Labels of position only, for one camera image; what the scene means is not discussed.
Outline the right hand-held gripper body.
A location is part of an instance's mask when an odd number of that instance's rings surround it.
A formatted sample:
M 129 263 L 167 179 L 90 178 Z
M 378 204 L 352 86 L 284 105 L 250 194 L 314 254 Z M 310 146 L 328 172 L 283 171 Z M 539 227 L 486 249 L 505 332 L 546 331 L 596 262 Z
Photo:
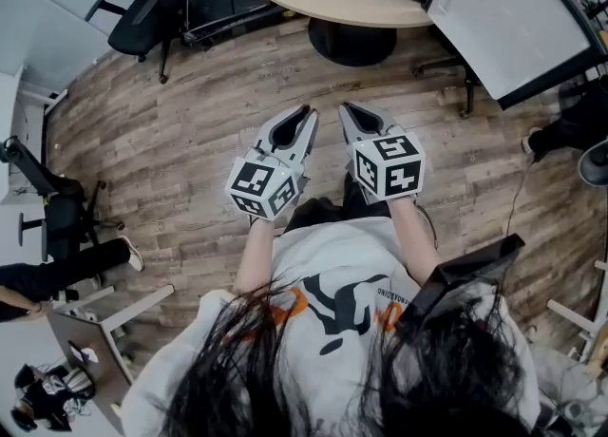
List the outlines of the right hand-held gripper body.
M 412 132 L 354 142 L 349 171 L 367 204 L 416 196 L 425 176 L 425 151 Z

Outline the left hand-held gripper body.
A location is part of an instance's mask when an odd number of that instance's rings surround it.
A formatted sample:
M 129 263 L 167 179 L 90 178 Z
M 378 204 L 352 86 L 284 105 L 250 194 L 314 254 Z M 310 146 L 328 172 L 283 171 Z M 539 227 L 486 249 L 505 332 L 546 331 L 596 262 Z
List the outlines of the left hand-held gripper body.
M 259 151 L 252 146 L 243 157 L 235 159 L 225 192 L 239 211 L 253 218 L 275 220 L 298 201 L 309 178 L 305 161 L 290 164 L 289 153 L 290 148 Z

